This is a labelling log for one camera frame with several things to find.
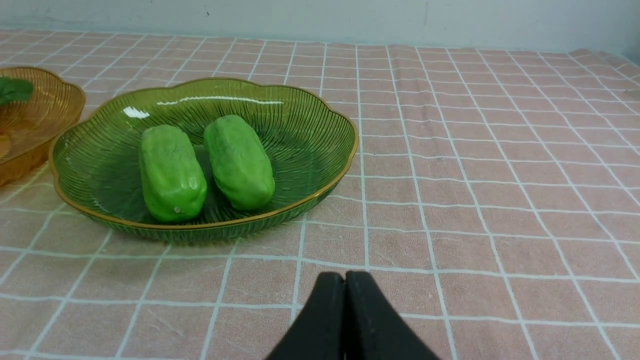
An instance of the white grid line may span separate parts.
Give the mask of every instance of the white grid line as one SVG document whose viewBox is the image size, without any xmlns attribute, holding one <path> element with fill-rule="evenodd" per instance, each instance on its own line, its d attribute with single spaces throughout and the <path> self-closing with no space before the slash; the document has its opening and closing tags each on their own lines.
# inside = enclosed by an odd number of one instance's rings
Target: white grid line
<svg viewBox="0 0 640 360">
<path fill-rule="evenodd" d="M 216 67 L 216 70 L 213 72 L 213 74 L 211 74 L 211 76 L 216 75 L 222 63 L 227 59 L 227 56 L 231 53 L 231 50 L 233 50 L 235 44 L 236 44 L 236 40 L 234 39 L 234 41 L 231 42 L 231 44 L 229 45 L 229 49 L 225 53 L 224 57 L 222 57 L 222 61 L 220 61 L 220 64 L 218 64 L 218 66 Z M 225 290 L 227 288 L 227 281 L 229 278 L 229 272 L 231 271 L 231 262 L 233 262 L 233 257 L 236 254 L 236 250 L 239 245 L 239 242 L 240 240 L 236 240 L 234 246 L 231 248 L 231 252 L 228 255 L 227 262 L 225 263 L 225 271 L 222 275 L 222 282 L 220 284 L 220 290 L 218 292 L 218 303 L 222 302 L 224 298 Z M 219 311 L 220 311 L 220 306 L 216 306 L 213 309 L 213 314 L 211 314 L 211 318 L 209 319 L 209 326 L 207 326 L 207 335 L 204 339 L 204 344 L 202 344 L 202 351 L 200 352 L 200 360 L 207 359 L 207 354 L 209 353 L 209 348 L 211 346 L 211 338 L 213 337 L 213 331 L 216 326 L 216 319 L 218 318 Z"/>
<path fill-rule="evenodd" d="M 71 289 L 69 289 L 69 291 L 67 292 L 67 296 L 65 296 L 62 299 L 62 301 L 58 305 L 58 308 L 56 309 L 56 312 L 51 316 L 51 318 L 49 319 L 49 322 L 47 322 L 47 325 L 45 325 L 45 327 L 40 332 L 40 335 L 38 335 L 36 341 L 34 341 L 34 343 L 32 344 L 32 346 L 31 346 L 31 348 L 29 350 L 30 354 L 27 355 L 24 358 L 24 360 L 30 360 L 32 357 L 37 356 L 36 355 L 36 351 L 38 350 L 38 347 L 44 341 L 45 337 L 47 336 L 47 334 L 51 330 L 51 327 L 53 327 L 53 324 L 56 323 L 56 321 L 58 321 L 58 317 L 60 317 L 60 314 L 62 314 L 62 311 L 64 310 L 65 306 L 67 305 L 69 300 L 73 297 L 73 294 L 78 289 L 78 286 L 80 286 L 80 284 L 82 283 L 84 277 L 89 272 L 89 269 L 91 268 L 91 266 L 93 265 L 93 263 L 96 260 L 95 255 L 96 254 L 100 254 L 100 252 L 104 249 L 104 247 L 109 242 L 109 239 L 111 239 L 111 235 L 112 234 L 113 234 L 113 230 L 109 230 L 107 232 L 107 235 L 104 237 L 104 240 L 102 241 L 102 244 L 100 245 L 98 250 L 95 251 L 95 254 L 89 259 L 87 264 L 84 266 L 82 272 L 80 273 L 80 275 L 78 275 L 78 278 L 76 279 L 76 281 L 71 286 Z"/>
<path fill-rule="evenodd" d="M 570 124 L 570 123 L 569 123 L 569 121 L 566 119 L 566 117 L 564 117 L 564 116 L 563 116 L 563 118 L 564 118 L 564 120 L 567 122 L 567 124 L 569 124 L 569 125 L 571 126 L 571 124 Z M 580 135 L 580 134 L 578 134 L 578 132 L 577 132 L 575 129 L 572 129 L 572 130 L 573 130 L 573 132 L 574 132 L 578 137 L 580 137 L 580 139 L 582 139 L 582 140 L 584 141 L 584 139 L 581 137 L 581 135 Z M 535 132 L 535 130 L 534 130 L 534 129 L 531 129 L 531 131 L 533 131 L 533 132 L 534 132 L 534 134 L 536 135 L 536 137 L 538 137 L 538 140 L 540 140 L 540 141 L 541 141 L 541 139 L 540 139 L 540 137 L 538 136 L 537 132 Z M 620 134 L 620 132 L 618 132 L 618 131 L 616 130 L 616 133 L 618 134 L 618 136 L 620 136 L 622 139 L 624 139 L 624 140 L 627 142 L 627 140 L 622 136 L 622 134 Z M 542 144 L 542 146 L 543 146 L 543 147 L 545 148 L 545 150 L 549 153 L 549 156 L 551 156 L 554 160 L 557 160 L 557 159 L 556 159 L 556 157 L 555 157 L 555 156 L 554 156 L 554 155 L 553 155 L 553 154 L 548 150 L 547 146 L 546 146 L 544 143 Z M 613 176 L 613 178 L 616 180 L 616 182 L 622 186 L 622 182 L 618 179 L 618 177 L 617 177 L 617 176 L 616 176 L 616 174 L 611 170 L 611 168 L 609 168 L 609 167 L 606 165 L 606 162 L 605 162 L 605 161 L 600 157 L 600 155 L 599 155 L 597 152 L 595 152 L 595 151 L 593 150 L 592 146 L 590 146 L 590 145 L 588 145 L 588 144 L 587 144 L 587 146 L 589 147 L 589 149 L 591 150 L 591 152 L 592 152 L 593 154 L 595 154 L 595 156 L 597 156 L 597 157 L 598 157 L 598 159 L 600 160 L 600 162 L 602 162 L 602 164 L 603 164 L 603 165 L 605 165 L 605 168 L 606 168 L 607 170 L 609 170 L 610 175 L 611 175 L 611 176 Z M 636 151 L 636 154 L 640 154 L 640 152 L 638 152 L 638 150 L 637 150 L 637 149 L 635 149 L 635 148 L 634 148 L 634 150 Z M 571 186 L 572 186 L 572 188 L 573 188 L 573 192 L 576 194 L 576 196 L 580 199 L 580 201 L 581 201 L 581 202 L 584 204 L 584 206 L 587 208 L 587 211 L 591 214 L 591 217 L 593 218 L 593 220 L 598 224 L 598 226 L 600 226 L 600 228 L 601 228 L 605 233 L 607 233 L 607 235 L 610 237 L 610 239 L 614 242 L 614 244 L 615 244 L 615 246 L 616 246 L 616 250 L 620 253 L 620 256 L 623 258 L 623 260 L 624 260 L 625 264 L 627 265 L 628 269 L 631 271 L 631 274 L 633 274 L 633 275 L 634 275 L 634 277 L 635 277 L 636 279 L 640 279 L 640 277 L 638 276 L 637 272 L 634 270 L 633 265 L 631 265 L 631 262 L 629 261 L 628 256 L 625 254 L 625 252 L 624 252 L 624 250 L 622 249 L 622 247 L 620 246 L 620 244 L 616 241 L 616 237 L 615 237 L 615 236 L 614 236 L 614 235 L 613 235 L 613 234 L 608 230 L 608 228 L 607 228 L 606 226 L 604 226 L 604 225 L 603 225 L 603 223 L 600 221 L 600 219 L 596 216 L 596 214 L 598 214 L 598 212 L 597 212 L 597 211 L 593 211 L 593 210 L 591 209 L 591 206 L 590 206 L 590 205 L 588 204 L 588 202 L 584 199 L 584 197 L 582 196 L 582 194 L 580 193 L 580 191 L 578 191 L 578 189 L 575 187 L 575 185 L 573 185 L 573 183 L 572 183 L 571 179 L 569 178 L 569 176 L 568 176 L 568 175 L 566 174 L 566 172 L 564 171 L 564 168 L 563 168 L 559 163 L 558 163 L 558 167 L 560 168 L 560 171 L 563 173 L 564 177 L 565 177 L 565 178 L 567 179 L 567 181 L 569 182 L 569 185 L 571 185 Z M 640 202 L 636 199 L 636 197 L 634 197 L 634 195 L 633 195 L 633 194 L 632 194 L 628 189 L 624 189 L 624 190 L 626 191 L 627 195 L 628 195 L 628 196 L 629 196 L 629 197 L 630 197 L 630 198 L 631 198 L 631 199 L 632 199 L 632 200 L 633 200 L 633 201 L 634 201 L 638 206 L 640 206 Z"/>
<path fill-rule="evenodd" d="M 363 225 L 363 239 L 364 239 L 364 263 L 365 270 L 369 271 L 370 259 L 369 259 L 369 221 L 367 218 L 367 190 L 364 179 L 364 155 L 362 149 L 364 148 L 364 138 L 362 136 L 362 103 L 360 102 L 360 59 L 358 57 L 358 46 L 355 46 L 355 61 L 356 61 L 356 94 L 358 96 L 358 148 L 360 150 L 360 196 L 362 197 L 362 225 Z"/>
<path fill-rule="evenodd" d="M 167 254 L 169 251 L 171 251 L 171 245 L 167 246 L 167 248 L 163 252 L 163 255 Z M 136 308 L 133 311 L 133 315 L 131 316 L 131 319 L 129 320 L 129 325 L 127 326 L 127 330 L 124 336 L 122 337 L 122 341 L 120 342 L 120 346 L 118 347 L 118 351 L 116 352 L 114 359 L 122 359 L 122 352 L 124 352 L 124 350 L 126 349 L 127 343 L 129 342 L 129 337 L 131 337 L 133 328 L 136 325 L 136 320 L 138 319 L 138 315 L 140 314 L 140 309 L 142 308 L 142 304 L 143 304 L 142 302 L 147 297 L 147 294 L 151 289 L 151 285 L 153 284 L 156 278 L 156 274 L 158 273 L 158 270 L 160 269 L 160 265 L 162 265 L 163 260 L 164 260 L 164 257 L 160 256 L 160 258 L 158 258 L 158 260 L 156 261 L 156 264 L 154 265 L 154 269 L 151 271 L 151 275 L 149 276 L 147 285 L 145 285 L 145 289 L 142 291 L 142 294 L 140 295 L 140 300 L 136 304 Z"/>
<path fill-rule="evenodd" d="M 289 80 L 289 74 L 291 73 L 291 66 L 293 64 L 293 59 L 296 56 L 296 44 L 294 44 L 293 49 L 291 50 L 291 57 L 289 58 L 289 64 L 287 66 L 287 74 L 284 77 L 283 84 L 287 84 Z M 302 273 L 302 257 L 305 251 L 305 236 L 307 235 L 307 214 L 302 215 L 302 221 L 300 222 L 300 239 L 298 240 L 298 259 L 296 260 L 296 272 L 294 276 L 293 282 L 293 294 L 291 296 L 291 304 L 296 304 L 298 302 L 298 293 L 300 292 L 300 276 Z M 289 317 L 289 325 L 293 324 L 293 321 L 296 319 L 296 309 L 294 307 L 291 308 L 291 315 Z"/>
<path fill-rule="evenodd" d="M 391 54 L 389 53 L 389 48 L 386 47 L 387 50 L 387 60 L 389 61 L 389 67 L 391 67 Z M 394 73 L 393 71 L 391 72 L 391 77 L 392 79 L 394 79 Z M 396 104 L 398 107 L 398 112 L 400 113 L 400 117 L 401 120 L 402 118 L 402 109 L 400 108 L 400 98 L 398 98 L 397 94 L 396 94 Z M 406 142 L 406 148 L 407 151 L 409 152 L 409 159 L 410 159 L 410 165 L 411 165 L 411 173 L 413 176 L 413 187 L 415 189 L 415 193 L 416 193 L 416 197 L 418 202 L 420 203 L 420 220 L 422 222 L 422 228 L 425 231 L 425 235 L 426 235 L 426 240 L 427 240 L 427 251 L 429 251 L 429 258 L 431 260 L 431 268 L 433 270 L 433 278 L 436 284 L 436 291 L 438 292 L 438 301 L 440 303 L 440 310 L 442 312 L 442 316 L 444 317 L 444 323 L 445 323 L 445 329 L 447 331 L 447 339 L 449 340 L 449 348 L 451 348 L 451 358 L 452 360 L 457 360 L 458 359 L 458 351 L 456 350 L 456 343 L 455 343 L 455 339 L 453 336 L 453 331 L 451 329 L 451 322 L 449 321 L 448 317 L 449 317 L 449 312 L 447 310 L 447 304 L 445 302 L 445 298 L 444 298 L 444 291 L 442 289 L 442 285 L 440 284 L 440 272 L 438 269 L 438 265 L 436 262 L 436 257 L 435 257 L 435 251 L 433 249 L 433 239 L 431 238 L 431 231 L 429 231 L 429 226 L 427 225 L 427 220 L 426 220 L 426 216 L 424 214 L 424 206 L 422 206 L 422 197 L 420 195 L 420 186 L 418 185 L 418 180 L 415 178 L 416 176 L 416 171 L 415 171 L 415 165 L 413 164 L 413 157 L 411 155 L 411 145 L 409 144 L 409 138 L 407 137 L 407 130 L 406 127 L 404 126 L 404 121 L 402 121 L 402 125 L 403 125 L 403 134 L 404 134 L 404 140 Z M 362 169 L 362 183 L 365 183 L 365 178 L 364 178 L 364 164 L 361 167 Z"/>
<path fill-rule="evenodd" d="M 44 223 L 42 224 L 42 227 L 40 228 L 40 230 L 35 234 L 35 236 L 33 237 L 33 239 L 31 240 L 31 243 L 29 244 L 29 246 L 27 247 L 28 250 L 33 249 L 33 247 L 36 245 L 36 243 L 38 242 L 38 240 L 40 239 L 40 237 L 42 236 L 42 234 L 44 234 L 44 232 L 47 230 L 48 226 L 49 226 L 49 222 L 51 221 L 51 219 L 53 218 L 53 216 L 55 216 L 55 214 L 58 213 L 58 211 L 64 206 L 65 204 L 60 204 L 54 211 L 50 212 L 47 217 L 44 220 Z M 24 257 L 27 256 L 27 252 L 23 252 L 22 254 L 20 254 L 20 256 L 18 256 L 18 258 L 9 266 L 9 268 L 4 272 L 4 275 L 2 277 L 0 277 L 0 286 L 2 284 L 4 284 L 4 282 L 9 278 L 9 276 L 11 276 L 11 273 L 15 270 L 15 268 L 18 266 L 18 264 L 20 264 L 20 262 L 22 261 L 22 259 L 24 259 Z"/>
<path fill-rule="evenodd" d="M 551 156 L 552 158 L 555 159 L 553 154 L 551 154 L 551 152 L 546 148 L 546 146 L 545 146 L 545 150 L 547 150 L 549 156 Z M 519 177 L 517 176 L 516 172 L 513 170 L 513 167 L 511 166 L 510 163 L 509 163 L 509 168 L 511 169 L 511 172 L 513 173 L 513 176 L 515 177 L 516 181 L 518 181 Z M 569 177 L 566 174 L 564 174 L 564 175 L 567 178 L 567 180 L 570 182 Z M 524 196 L 527 199 L 527 202 L 529 203 L 531 208 L 535 208 L 534 204 L 533 204 L 533 201 L 529 197 L 529 193 L 527 193 L 527 191 L 525 190 L 524 186 L 520 185 L 520 189 L 522 190 L 522 193 L 524 194 Z M 558 242 L 555 239 L 554 235 L 548 230 L 548 228 L 545 225 L 544 221 L 542 221 L 542 219 L 540 218 L 540 214 L 538 212 L 534 212 L 534 215 L 536 217 L 536 220 L 538 221 L 538 223 L 542 227 L 542 229 L 549 235 L 549 237 L 551 237 L 552 241 L 554 242 L 554 245 L 556 246 L 556 250 L 558 251 L 558 254 L 560 256 L 561 261 L 563 262 L 563 265 L 564 265 L 566 271 L 569 273 L 570 276 L 574 276 L 573 270 L 571 269 L 571 266 L 567 262 L 566 257 L 564 256 L 564 253 L 562 251 L 562 248 L 558 244 Z M 589 315 L 591 316 L 591 318 L 593 319 L 593 321 L 596 324 L 599 324 L 600 321 L 599 321 L 597 315 L 595 314 L 595 312 L 593 311 L 593 308 L 591 307 L 591 304 L 589 303 L 589 300 L 587 299 L 586 295 L 584 294 L 582 288 L 580 287 L 580 284 L 578 283 L 578 281 L 576 279 L 572 279 L 572 282 L 573 282 L 573 285 L 576 287 L 576 290 L 578 291 L 578 294 L 580 295 L 580 297 L 581 297 L 581 299 L 582 299 L 587 311 L 589 312 Z M 611 351 L 611 353 L 614 356 L 614 358 L 619 360 L 620 359 L 620 355 L 616 351 L 615 347 L 613 346 L 613 344 L 611 343 L 609 337 L 607 336 L 607 333 L 604 331 L 604 329 L 602 328 L 601 325 L 598 325 L 598 331 L 600 332 L 600 335 L 602 336 L 602 339 L 604 340 L 604 342 L 609 347 L 609 350 Z"/>
</svg>

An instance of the pink checkered tablecloth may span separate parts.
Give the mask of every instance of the pink checkered tablecloth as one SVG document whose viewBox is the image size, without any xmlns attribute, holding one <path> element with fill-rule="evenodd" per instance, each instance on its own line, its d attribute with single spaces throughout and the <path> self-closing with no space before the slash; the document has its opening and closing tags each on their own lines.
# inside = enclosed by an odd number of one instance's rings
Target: pink checkered tablecloth
<svg viewBox="0 0 640 360">
<path fill-rule="evenodd" d="M 0 67 L 116 94 L 209 76 L 306 88 L 361 135 L 310 213 L 165 247 L 0 189 L 0 359 L 260 359 L 316 275 L 370 271 L 443 359 L 640 349 L 640 69 L 607 54 L 0 30 Z"/>
</svg>

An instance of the white wall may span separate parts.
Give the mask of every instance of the white wall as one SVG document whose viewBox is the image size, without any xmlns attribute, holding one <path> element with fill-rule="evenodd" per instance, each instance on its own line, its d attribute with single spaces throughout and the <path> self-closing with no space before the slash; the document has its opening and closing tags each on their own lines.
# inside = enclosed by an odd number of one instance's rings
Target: white wall
<svg viewBox="0 0 640 360">
<path fill-rule="evenodd" d="M 0 0 L 0 26 L 626 54 L 640 0 Z"/>
</svg>

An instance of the green leaf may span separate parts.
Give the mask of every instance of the green leaf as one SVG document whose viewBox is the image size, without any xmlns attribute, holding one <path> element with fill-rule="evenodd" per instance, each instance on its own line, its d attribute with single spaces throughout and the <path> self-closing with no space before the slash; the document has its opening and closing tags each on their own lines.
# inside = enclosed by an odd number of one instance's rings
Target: green leaf
<svg viewBox="0 0 640 360">
<path fill-rule="evenodd" d="M 25 79 L 0 77 L 0 106 L 12 101 L 29 101 L 32 95 L 32 82 Z"/>
</svg>

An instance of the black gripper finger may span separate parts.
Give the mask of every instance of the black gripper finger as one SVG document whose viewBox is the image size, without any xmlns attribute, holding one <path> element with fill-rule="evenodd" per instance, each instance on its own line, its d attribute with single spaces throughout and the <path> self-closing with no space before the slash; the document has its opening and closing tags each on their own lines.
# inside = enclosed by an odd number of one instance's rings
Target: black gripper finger
<svg viewBox="0 0 640 360">
<path fill-rule="evenodd" d="M 344 279 L 320 273 L 307 303 L 266 360 L 343 360 Z"/>
<path fill-rule="evenodd" d="M 347 360 L 439 360 L 367 272 L 346 274 L 343 337 Z"/>
</svg>

